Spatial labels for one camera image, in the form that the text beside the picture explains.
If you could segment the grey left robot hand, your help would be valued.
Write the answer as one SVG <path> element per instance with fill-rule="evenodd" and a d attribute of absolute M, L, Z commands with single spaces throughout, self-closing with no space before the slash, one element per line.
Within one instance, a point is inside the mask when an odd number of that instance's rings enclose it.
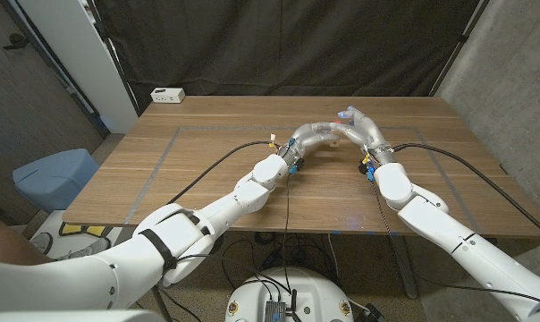
<path fill-rule="evenodd" d="M 337 141 L 339 138 L 338 134 L 333 133 L 332 123 L 306 123 L 291 135 L 285 145 L 280 147 L 278 155 L 288 167 L 292 167 L 303 158 L 306 148 L 321 142 Z"/>

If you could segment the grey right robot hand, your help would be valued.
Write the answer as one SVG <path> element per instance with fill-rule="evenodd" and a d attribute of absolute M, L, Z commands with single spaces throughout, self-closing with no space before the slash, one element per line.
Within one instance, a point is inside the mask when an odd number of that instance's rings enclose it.
<path fill-rule="evenodd" d="M 372 119 L 353 106 L 339 112 L 338 116 L 349 119 L 351 123 L 330 123 L 333 130 L 342 133 L 364 152 L 368 152 L 380 165 L 395 161 L 390 144 Z"/>

